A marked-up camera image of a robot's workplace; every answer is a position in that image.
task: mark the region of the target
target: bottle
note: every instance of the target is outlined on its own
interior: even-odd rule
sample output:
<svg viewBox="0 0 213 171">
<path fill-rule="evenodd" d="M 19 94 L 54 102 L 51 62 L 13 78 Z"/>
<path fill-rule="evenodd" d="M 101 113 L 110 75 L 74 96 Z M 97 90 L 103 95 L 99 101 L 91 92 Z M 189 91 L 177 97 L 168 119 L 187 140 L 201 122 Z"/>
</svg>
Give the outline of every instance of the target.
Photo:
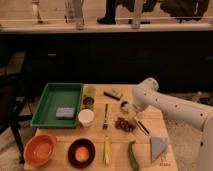
<svg viewBox="0 0 213 171">
<path fill-rule="evenodd" d="M 83 104 L 85 109 L 93 110 L 95 102 L 95 92 L 96 89 L 94 86 L 88 86 L 85 88 L 83 93 Z"/>
</svg>

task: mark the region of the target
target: green tray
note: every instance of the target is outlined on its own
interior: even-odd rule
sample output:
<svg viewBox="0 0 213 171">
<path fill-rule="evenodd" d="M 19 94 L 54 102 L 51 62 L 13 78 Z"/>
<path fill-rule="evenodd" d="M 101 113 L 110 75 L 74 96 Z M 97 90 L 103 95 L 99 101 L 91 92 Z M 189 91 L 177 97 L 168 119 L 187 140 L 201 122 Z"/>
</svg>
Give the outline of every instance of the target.
<svg viewBox="0 0 213 171">
<path fill-rule="evenodd" d="M 47 83 L 35 113 L 31 126 L 39 128 L 75 128 L 81 105 L 83 84 L 81 83 Z M 73 119 L 58 119 L 59 107 L 75 108 Z"/>
</svg>

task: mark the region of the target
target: green cucumber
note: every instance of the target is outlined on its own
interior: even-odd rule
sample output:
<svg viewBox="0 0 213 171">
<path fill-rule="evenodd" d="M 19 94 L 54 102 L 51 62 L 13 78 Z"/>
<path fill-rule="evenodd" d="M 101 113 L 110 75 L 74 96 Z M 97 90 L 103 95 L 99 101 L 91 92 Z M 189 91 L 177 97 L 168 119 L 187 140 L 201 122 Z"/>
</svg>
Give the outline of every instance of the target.
<svg viewBox="0 0 213 171">
<path fill-rule="evenodd" d="M 132 166 L 133 171 L 138 171 L 139 170 L 139 164 L 137 160 L 135 159 L 135 155 L 133 153 L 132 145 L 135 144 L 136 141 L 131 141 L 129 142 L 128 146 L 128 154 L 129 154 L 129 160 Z"/>
</svg>

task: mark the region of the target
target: dark cabinet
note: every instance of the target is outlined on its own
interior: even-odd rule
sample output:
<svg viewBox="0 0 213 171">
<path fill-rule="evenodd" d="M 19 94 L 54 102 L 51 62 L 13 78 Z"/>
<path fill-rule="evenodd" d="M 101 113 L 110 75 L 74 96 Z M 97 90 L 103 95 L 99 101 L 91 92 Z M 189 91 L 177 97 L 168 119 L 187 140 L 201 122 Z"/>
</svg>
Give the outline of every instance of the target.
<svg viewBox="0 0 213 171">
<path fill-rule="evenodd" d="M 139 83 L 163 91 L 212 91 L 211 31 L 5 35 L 26 49 L 30 79 L 46 82 Z"/>
</svg>

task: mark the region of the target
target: white container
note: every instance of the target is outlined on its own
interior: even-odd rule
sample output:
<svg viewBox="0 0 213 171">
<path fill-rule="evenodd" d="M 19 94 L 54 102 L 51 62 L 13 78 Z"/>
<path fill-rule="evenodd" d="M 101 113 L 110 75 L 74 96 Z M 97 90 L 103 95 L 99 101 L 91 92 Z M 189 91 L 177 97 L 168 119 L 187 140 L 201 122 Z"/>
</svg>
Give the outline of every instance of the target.
<svg viewBox="0 0 213 171">
<path fill-rule="evenodd" d="M 94 120 L 94 112 L 90 109 L 83 109 L 78 114 L 78 120 L 83 127 L 89 127 Z"/>
</svg>

